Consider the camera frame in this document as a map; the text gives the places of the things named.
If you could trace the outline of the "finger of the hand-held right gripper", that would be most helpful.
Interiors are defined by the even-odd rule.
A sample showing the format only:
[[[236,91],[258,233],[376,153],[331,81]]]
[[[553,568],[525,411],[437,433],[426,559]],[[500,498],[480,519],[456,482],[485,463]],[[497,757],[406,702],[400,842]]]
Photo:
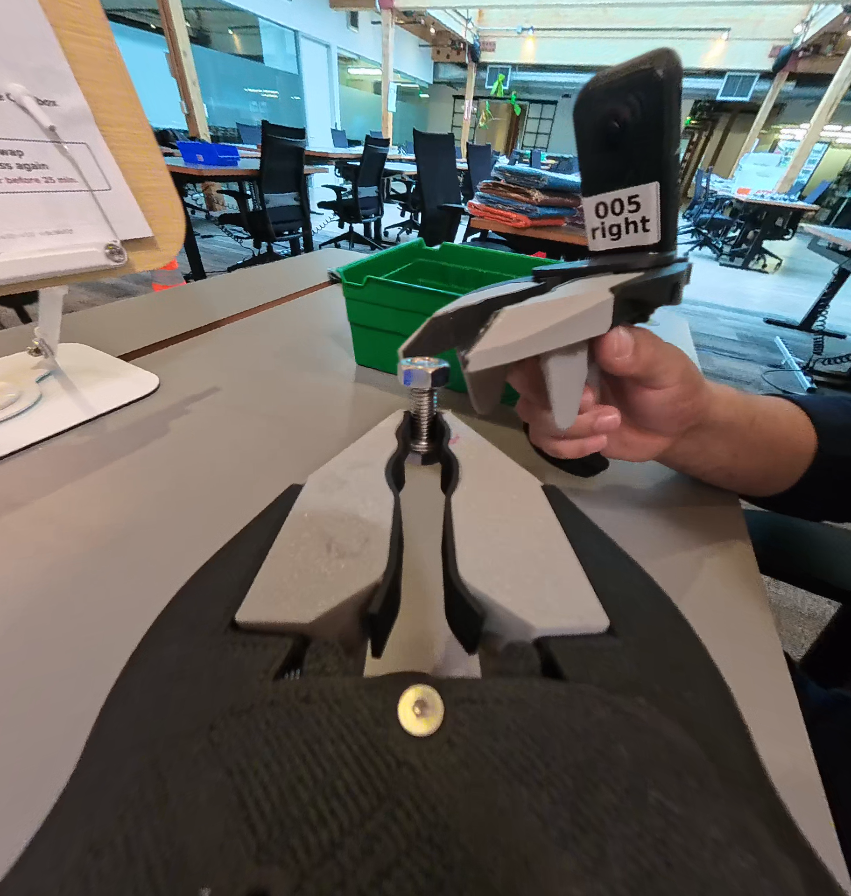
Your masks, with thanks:
[[[638,273],[571,280],[494,312],[464,350],[464,378],[479,415],[499,405],[509,367],[530,357],[577,352],[612,328],[614,291]]]
[[[478,288],[436,311],[400,347],[400,359],[468,348],[499,310],[543,294],[546,282],[514,279]]]

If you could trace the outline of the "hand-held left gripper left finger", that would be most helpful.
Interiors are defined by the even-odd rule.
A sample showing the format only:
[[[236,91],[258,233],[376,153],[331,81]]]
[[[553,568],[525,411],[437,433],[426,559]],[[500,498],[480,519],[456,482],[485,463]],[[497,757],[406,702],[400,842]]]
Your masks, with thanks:
[[[400,607],[407,414],[377,424],[295,490],[234,621],[381,658]]]

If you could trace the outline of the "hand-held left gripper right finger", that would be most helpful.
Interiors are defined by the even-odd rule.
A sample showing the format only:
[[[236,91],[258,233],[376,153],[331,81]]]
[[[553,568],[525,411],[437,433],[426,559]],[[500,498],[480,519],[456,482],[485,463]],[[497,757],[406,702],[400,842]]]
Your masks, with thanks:
[[[455,415],[438,430],[445,616],[465,653],[606,633],[543,484]]]

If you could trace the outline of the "large steel hex bolt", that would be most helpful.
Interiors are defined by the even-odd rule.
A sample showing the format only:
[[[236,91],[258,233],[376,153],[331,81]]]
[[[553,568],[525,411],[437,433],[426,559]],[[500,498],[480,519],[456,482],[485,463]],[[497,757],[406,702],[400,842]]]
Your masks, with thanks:
[[[438,397],[450,380],[450,364],[439,357],[404,357],[397,375],[408,393],[411,448],[425,456],[435,443]]]

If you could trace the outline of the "green plastic bin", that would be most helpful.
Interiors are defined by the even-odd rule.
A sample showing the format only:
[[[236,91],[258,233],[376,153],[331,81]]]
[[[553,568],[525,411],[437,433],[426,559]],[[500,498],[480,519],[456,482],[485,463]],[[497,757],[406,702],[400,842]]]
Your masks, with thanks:
[[[397,373],[398,350],[431,315],[462,295],[529,277],[554,260],[478,245],[416,239],[364,255],[335,271],[356,364]]]

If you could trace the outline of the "person's right forearm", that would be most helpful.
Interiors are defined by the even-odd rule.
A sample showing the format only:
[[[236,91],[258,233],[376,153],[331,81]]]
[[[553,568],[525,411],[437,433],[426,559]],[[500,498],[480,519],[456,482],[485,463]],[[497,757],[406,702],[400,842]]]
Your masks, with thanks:
[[[766,510],[851,523],[851,395],[787,399],[712,386],[660,461]]]

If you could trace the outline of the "person's right hand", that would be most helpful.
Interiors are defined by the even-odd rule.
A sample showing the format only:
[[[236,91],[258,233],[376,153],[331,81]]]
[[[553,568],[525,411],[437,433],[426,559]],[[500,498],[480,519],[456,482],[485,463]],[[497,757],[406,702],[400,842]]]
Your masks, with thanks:
[[[582,388],[576,420],[568,428],[554,422],[537,360],[523,360],[509,371],[528,439],[554,461],[592,454],[655,461],[697,423],[708,403],[711,385],[699,368],[645,328],[610,330],[589,342],[589,357],[598,385]]]

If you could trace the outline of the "stack of folded cloths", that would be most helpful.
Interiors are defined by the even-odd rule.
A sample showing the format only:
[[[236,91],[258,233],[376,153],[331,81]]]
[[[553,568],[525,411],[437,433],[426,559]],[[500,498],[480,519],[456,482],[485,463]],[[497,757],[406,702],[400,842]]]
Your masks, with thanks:
[[[577,173],[498,162],[488,178],[476,186],[473,199],[465,207],[471,216],[517,230],[584,227]]]

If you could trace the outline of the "black office chair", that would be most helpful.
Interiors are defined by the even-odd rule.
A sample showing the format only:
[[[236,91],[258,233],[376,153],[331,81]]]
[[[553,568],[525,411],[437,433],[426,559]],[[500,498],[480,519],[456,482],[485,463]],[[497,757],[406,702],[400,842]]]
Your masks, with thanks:
[[[389,139],[367,136],[361,159],[355,171],[348,175],[350,185],[327,186],[335,197],[318,203],[318,208],[332,212],[338,225],[346,231],[325,240],[320,249],[337,247],[342,241],[347,241],[349,248],[353,248],[355,243],[376,251],[384,248],[380,240],[384,213],[382,181],[389,146]]]
[[[419,191],[419,238],[434,247],[455,241],[466,213],[457,175],[454,135],[413,129]]]
[[[464,204],[475,198],[477,187],[492,175],[496,155],[489,143],[468,142],[465,145],[466,168],[462,174],[461,194]]]
[[[261,123],[260,165],[251,182],[252,198],[244,192],[244,181],[238,191],[221,191],[237,201],[239,211],[220,214],[218,226],[240,228],[254,249],[251,257],[228,272],[281,260],[282,255],[274,252],[274,244],[280,242],[289,245],[291,256],[314,251],[305,151],[305,129]]]

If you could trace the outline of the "wooden desk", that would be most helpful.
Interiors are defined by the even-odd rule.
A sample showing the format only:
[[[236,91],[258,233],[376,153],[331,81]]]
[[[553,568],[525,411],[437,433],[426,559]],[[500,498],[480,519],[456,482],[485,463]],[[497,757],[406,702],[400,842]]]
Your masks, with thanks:
[[[807,248],[832,263],[833,270],[812,306],[797,321],[765,317],[764,323],[782,330],[810,334],[814,339],[845,341],[847,333],[831,330],[827,324],[831,305],[840,290],[851,279],[851,230],[820,225],[804,225],[809,236]]]

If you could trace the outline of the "white stand base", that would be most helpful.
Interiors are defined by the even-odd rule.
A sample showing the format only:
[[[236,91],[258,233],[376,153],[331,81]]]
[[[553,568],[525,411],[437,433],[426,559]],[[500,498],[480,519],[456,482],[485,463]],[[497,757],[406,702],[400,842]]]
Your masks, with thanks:
[[[152,395],[160,379],[81,343],[61,342],[66,287],[38,293],[24,351],[0,357],[0,461]]]

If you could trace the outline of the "person's office chair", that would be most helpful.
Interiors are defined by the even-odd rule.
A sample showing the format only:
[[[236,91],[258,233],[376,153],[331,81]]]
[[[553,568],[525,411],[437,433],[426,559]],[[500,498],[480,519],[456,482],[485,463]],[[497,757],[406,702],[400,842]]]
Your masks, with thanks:
[[[762,510],[744,517],[763,575],[851,604],[851,529]]]

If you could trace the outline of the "small blue storage bin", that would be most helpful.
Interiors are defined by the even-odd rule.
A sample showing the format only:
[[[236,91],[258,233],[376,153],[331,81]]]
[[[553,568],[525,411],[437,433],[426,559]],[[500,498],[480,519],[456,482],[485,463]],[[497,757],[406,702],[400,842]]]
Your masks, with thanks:
[[[204,168],[237,168],[240,151],[235,145],[203,140],[178,140],[176,148],[186,166]]]

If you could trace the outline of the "wooden display board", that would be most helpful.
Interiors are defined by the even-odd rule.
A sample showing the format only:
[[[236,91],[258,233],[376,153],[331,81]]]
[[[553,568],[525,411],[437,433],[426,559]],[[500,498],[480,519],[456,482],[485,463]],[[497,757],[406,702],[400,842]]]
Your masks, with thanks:
[[[128,260],[119,267],[0,287],[0,296],[145,273],[172,261],[183,245],[181,202],[100,2],[38,3],[153,235],[126,241]]]

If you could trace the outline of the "printed instruction sheet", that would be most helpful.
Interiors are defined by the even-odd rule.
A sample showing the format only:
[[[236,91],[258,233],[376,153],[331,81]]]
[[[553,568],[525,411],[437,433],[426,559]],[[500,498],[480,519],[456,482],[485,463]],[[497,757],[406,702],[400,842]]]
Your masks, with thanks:
[[[116,268],[153,235],[38,2],[0,2],[0,287]]]

